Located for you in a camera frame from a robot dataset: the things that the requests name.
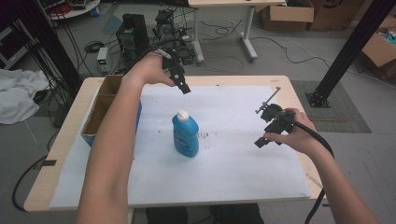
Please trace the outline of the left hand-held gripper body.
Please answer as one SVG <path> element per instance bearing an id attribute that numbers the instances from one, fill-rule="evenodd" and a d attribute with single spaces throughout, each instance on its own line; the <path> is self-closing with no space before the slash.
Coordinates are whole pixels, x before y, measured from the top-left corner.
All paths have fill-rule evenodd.
<path id="1" fill-rule="evenodd" d="M 183 84 L 185 82 L 184 69 L 181 65 L 175 50 L 161 50 L 161 55 L 164 57 L 163 67 L 170 73 L 170 78 L 175 84 Z"/>

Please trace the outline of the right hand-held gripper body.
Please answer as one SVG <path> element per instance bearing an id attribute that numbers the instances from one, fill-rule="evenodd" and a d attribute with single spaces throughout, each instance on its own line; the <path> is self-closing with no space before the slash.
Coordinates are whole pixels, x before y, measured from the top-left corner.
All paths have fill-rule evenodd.
<path id="1" fill-rule="evenodd" d="M 261 119 L 269 122 L 269 125 L 264 129 L 267 133 L 291 133 L 293 128 L 295 113 L 283 109 L 280 105 L 270 104 L 270 101 L 280 90 L 281 88 L 277 87 L 276 91 L 255 111 L 256 114 L 262 113 Z"/>

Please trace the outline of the blue bottle with white cap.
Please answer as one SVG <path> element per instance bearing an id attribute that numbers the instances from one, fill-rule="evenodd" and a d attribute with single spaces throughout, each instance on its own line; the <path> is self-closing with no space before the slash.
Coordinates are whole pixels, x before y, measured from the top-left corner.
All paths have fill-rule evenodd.
<path id="1" fill-rule="evenodd" d="M 199 151 L 197 122 L 183 109 L 172 118 L 176 150 L 185 157 L 193 158 Z"/>

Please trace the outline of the cardboard box with blue side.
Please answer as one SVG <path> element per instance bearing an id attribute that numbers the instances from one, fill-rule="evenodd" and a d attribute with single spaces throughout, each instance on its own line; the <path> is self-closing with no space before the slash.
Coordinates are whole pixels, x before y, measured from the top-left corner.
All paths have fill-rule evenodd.
<path id="1" fill-rule="evenodd" d="M 106 76 L 98 92 L 93 97 L 87 120 L 83 125 L 81 136 L 91 147 L 107 110 L 116 97 L 122 81 L 121 75 Z"/>

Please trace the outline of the person's left hand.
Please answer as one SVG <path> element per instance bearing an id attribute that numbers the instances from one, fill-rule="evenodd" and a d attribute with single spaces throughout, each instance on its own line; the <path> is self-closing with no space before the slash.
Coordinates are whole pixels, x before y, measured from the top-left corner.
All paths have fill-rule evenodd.
<path id="1" fill-rule="evenodd" d="M 174 87 L 173 80 L 163 71 L 163 56 L 149 53 L 136 63 L 132 69 L 123 76 L 122 82 L 127 87 L 144 87 L 146 84 L 164 84 Z"/>

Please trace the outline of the person's right hand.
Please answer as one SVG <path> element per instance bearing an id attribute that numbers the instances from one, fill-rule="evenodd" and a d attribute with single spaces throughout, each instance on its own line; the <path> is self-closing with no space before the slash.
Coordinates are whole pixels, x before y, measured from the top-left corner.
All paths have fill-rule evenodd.
<path id="1" fill-rule="evenodd" d="M 294 112 L 294 119 L 313 131 L 316 130 L 314 124 L 309 120 L 305 112 L 301 112 L 297 108 L 287 108 L 287 111 Z M 305 155 L 311 154 L 317 147 L 321 147 L 321 143 L 316 140 L 312 135 L 305 132 L 299 127 L 294 127 L 291 133 L 287 135 L 277 133 L 265 133 L 263 135 L 266 139 L 286 144 L 289 147 L 304 153 Z"/>

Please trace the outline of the white mat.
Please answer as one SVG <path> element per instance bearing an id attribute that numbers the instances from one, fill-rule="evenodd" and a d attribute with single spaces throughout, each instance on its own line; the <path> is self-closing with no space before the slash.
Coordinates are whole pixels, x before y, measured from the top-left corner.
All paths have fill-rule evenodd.
<path id="1" fill-rule="evenodd" d="M 274 141 L 264 148 L 254 145 L 265 134 L 255 111 L 276 88 L 219 85 L 181 94 L 176 87 L 145 85 L 136 116 L 128 208 L 310 197 L 293 149 Z M 174 145 L 172 118 L 179 109 L 199 126 L 193 158 Z M 78 208 L 92 146 L 72 150 L 53 206 Z"/>

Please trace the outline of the black equipment on floor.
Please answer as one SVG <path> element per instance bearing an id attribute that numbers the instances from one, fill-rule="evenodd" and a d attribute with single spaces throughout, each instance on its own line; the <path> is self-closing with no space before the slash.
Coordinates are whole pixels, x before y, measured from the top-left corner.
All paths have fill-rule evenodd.
<path id="1" fill-rule="evenodd" d="M 194 52 L 188 43 L 189 37 L 186 28 L 176 28 L 174 11 L 160 9 L 155 18 L 156 27 L 153 29 L 156 45 L 170 55 L 177 56 L 183 65 L 190 65 L 194 61 Z"/>

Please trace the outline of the black computer tower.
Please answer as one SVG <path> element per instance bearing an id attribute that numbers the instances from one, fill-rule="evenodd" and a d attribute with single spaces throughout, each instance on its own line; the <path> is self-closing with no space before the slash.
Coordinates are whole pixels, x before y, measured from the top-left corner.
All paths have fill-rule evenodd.
<path id="1" fill-rule="evenodd" d="M 147 26 L 142 14 L 123 14 L 116 36 L 122 57 L 126 60 L 135 61 L 149 48 Z"/>

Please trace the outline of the grey floor mat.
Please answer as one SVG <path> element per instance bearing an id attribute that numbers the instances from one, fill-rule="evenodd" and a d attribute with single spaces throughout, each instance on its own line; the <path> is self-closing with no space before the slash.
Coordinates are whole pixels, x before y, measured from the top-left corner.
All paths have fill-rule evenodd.
<path id="1" fill-rule="evenodd" d="M 313 92 L 318 81 L 292 80 L 291 84 L 307 116 L 320 132 L 330 133 L 369 133 L 371 130 L 353 104 L 344 87 L 337 84 L 327 99 L 327 104 L 313 107 L 307 95 Z"/>

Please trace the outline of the small white power supply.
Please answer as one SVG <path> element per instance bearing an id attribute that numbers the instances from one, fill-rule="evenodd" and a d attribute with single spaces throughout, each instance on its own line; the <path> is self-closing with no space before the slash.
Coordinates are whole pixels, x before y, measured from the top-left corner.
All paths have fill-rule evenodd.
<path id="1" fill-rule="evenodd" d="M 108 47 L 99 48 L 96 61 L 97 61 L 98 69 L 102 73 L 107 73 L 109 71 L 107 54 L 108 54 Z"/>

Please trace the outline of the white desk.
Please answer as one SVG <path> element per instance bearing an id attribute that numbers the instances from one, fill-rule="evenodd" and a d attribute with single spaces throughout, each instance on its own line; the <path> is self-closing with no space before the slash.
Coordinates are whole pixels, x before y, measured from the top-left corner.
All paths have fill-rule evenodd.
<path id="1" fill-rule="evenodd" d="M 255 13 L 255 7 L 257 6 L 271 6 L 283 4 L 285 0 L 188 0 L 188 4 L 193 8 L 193 38 L 192 46 L 195 52 L 196 60 L 198 64 L 202 64 L 205 61 L 204 54 L 202 52 L 200 40 L 199 40 L 199 9 L 201 7 L 236 7 L 244 6 L 247 7 L 247 24 L 245 30 L 241 33 L 241 41 L 247 50 L 248 58 L 254 61 L 258 58 L 258 55 L 251 45 L 249 40 L 249 34 L 251 30 L 251 24 Z"/>

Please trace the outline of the open cardboard box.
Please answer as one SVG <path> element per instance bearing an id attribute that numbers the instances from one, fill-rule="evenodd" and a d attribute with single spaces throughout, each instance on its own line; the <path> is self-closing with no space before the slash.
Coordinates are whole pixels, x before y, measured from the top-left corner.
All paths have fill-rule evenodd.
<path id="1" fill-rule="evenodd" d="M 262 29 L 266 31 L 304 31 L 314 21 L 310 0 L 286 0 L 286 5 L 268 6 L 262 10 Z"/>

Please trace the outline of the round white table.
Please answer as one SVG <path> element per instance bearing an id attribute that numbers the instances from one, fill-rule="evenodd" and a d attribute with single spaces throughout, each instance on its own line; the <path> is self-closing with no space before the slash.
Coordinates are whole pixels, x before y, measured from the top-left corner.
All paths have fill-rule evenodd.
<path id="1" fill-rule="evenodd" d="M 101 0 L 51 0 L 44 8 L 51 20 L 73 18 L 96 9 Z"/>

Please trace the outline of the closed cardboard box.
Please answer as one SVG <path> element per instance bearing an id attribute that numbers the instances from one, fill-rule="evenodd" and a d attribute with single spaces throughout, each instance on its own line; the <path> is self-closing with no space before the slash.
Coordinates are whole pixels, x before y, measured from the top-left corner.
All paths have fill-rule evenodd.
<path id="1" fill-rule="evenodd" d="M 365 0 L 309 0 L 314 20 L 307 25 L 312 32 L 344 31 L 357 16 Z"/>

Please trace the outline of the cardboard box with blue contents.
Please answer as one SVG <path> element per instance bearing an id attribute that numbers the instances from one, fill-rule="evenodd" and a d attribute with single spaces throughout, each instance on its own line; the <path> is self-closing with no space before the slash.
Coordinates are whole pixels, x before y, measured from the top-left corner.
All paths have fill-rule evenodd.
<path id="1" fill-rule="evenodd" d="M 396 15 L 388 15 L 383 20 L 362 52 L 377 67 L 396 66 Z"/>

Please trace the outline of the white cloth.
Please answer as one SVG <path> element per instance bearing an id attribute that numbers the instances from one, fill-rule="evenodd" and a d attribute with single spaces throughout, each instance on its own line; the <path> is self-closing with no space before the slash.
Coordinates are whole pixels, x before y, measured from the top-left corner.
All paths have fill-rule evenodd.
<path id="1" fill-rule="evenodd" d="M 34 97 L 49 84 L 42 71 L 0 69 L 0 124 L 14 124 L 33 116 L 39 109 Z"/>

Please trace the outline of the black metal stand post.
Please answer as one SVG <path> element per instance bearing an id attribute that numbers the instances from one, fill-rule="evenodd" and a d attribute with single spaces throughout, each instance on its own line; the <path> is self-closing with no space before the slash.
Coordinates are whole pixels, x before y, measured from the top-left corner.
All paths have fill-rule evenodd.
<path id="1" fill-rule="evenodd" d="M 70 95 L 77 94 L 83 79 L 36 0 L 0 0 L 0 9 L 45 74 Z"/>
<path id="2" fill-rule="evenodd" d="M 313 92 L 305 94 L 311 107 L 329 107 L 328 98 L 376 29 L 396 6 L 396 0 L 373 0 Z"/>

